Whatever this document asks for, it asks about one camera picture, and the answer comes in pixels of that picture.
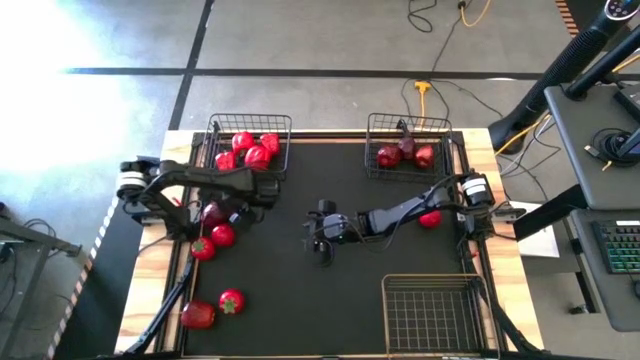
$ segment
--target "metal wire basket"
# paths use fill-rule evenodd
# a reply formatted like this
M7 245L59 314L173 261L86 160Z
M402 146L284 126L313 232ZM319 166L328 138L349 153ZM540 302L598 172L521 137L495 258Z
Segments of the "metal wire basket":
M411 133L416 148L426 145L433 147L432 166L419 168L412 160L402 160L393 168L381 167L378 164L378 151L383 146L396 146L404 135L403 126ZM450 138L451 123L445 119L373 113L369 115L367 124L364 154L367 175L372 179L434 184L453 172Z
M280 152L271 159L267 171L263 174L285 180L291 143L291 122L291 118L286 115L213 114L209 118L204 137L205 156L202 157L200 166L215 169L216 155L231 151L231 138L238 132L250 132L256 143L262 134L277 133L280 137ZM237 160L239 167L244 166L244 159Z
M393 357L476 355L494 345L490 304L478 275L391 274L382 279L387 354Z

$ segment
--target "table leg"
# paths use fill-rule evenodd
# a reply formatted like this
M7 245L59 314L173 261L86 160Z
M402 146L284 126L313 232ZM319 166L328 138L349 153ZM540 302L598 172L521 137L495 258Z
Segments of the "table leg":
M53 250L60 250L69 256L78 256L82 246L73 245L64 240L20 226L6 219L0 219L0 234L22 241L37 242Z
M518 240L533 235L567 217L574 209L586 209L587 201L580 185L574 185L539 208L519 218L513 223Z

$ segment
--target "black table surface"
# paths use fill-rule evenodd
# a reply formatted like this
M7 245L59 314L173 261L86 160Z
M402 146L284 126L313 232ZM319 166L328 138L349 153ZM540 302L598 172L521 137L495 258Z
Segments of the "black table surface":
M619 105L613 95L615 86L596 86L582 101L567 98L558 86L545 90L549 109L567 149L589 208L627 210L640 208L640 166L610 167L591 157L584 147L602 128L620 128L633 132L640 124Z
M245 293L242 314L216 314L189 331L185 355L384 354L381 280L393 273L460 273L453 214L426 230L402 226L382 254L362 244L336 247L334 263L314 267L304 253L305 214L330 199L338 212L391 207L428 185L370 180L364 144L292 144L281 198L263 223L230 249L200 263L193 297L217 304L228 288Z
M607 272L590 225L595 220L640 220L640 211L574 210L571 219L611 326L617 331L640 331L640 299L633 292L631 277Z

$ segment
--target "wooden platform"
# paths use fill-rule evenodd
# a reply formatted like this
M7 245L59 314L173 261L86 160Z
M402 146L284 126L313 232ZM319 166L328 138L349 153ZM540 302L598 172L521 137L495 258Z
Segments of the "wooden platform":
M470 166L477 172L484 173L487 176L496 202L504 201L504 190L487 129L456 130L464 133ZM193 131L167 132L162 149L162 159L171 159L182 163L188 162L193 133ZM169 198L181 199L182 192L182 187L176 186L166 189L164 194ZM496 224L495 227L498 233L513 236L511 226ZM147 227L143 232L140 246L149 244L164 234L163 225ZM494 237L487 240L487 248L500 305L526 338L535 346L542 348L542 338L520 259L518 244L512 240ZM171 242L161 242L147 249L138 257L116 344L116 351L122 351L131 346L160 308L167 280L171 249ZM182 249L182 262L186 259L187 254L188 245L185 245ZM182 269L183 264L179 264L178 268ZM175 325L177 324L179 311L180 309L176 306L169 319L169 326L165 336L165 350L173 350Z

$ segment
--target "white paper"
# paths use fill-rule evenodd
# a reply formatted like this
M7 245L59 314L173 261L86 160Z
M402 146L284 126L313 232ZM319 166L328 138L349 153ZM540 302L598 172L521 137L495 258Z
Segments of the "white paper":
M523 208L527 213L540 207L540 204L525 203L520 201L509 201L514 208ZM548 226L537 233L522 239L518 242L520 255L522 256L543 256L560 257L558 243L553 233L553 226Z

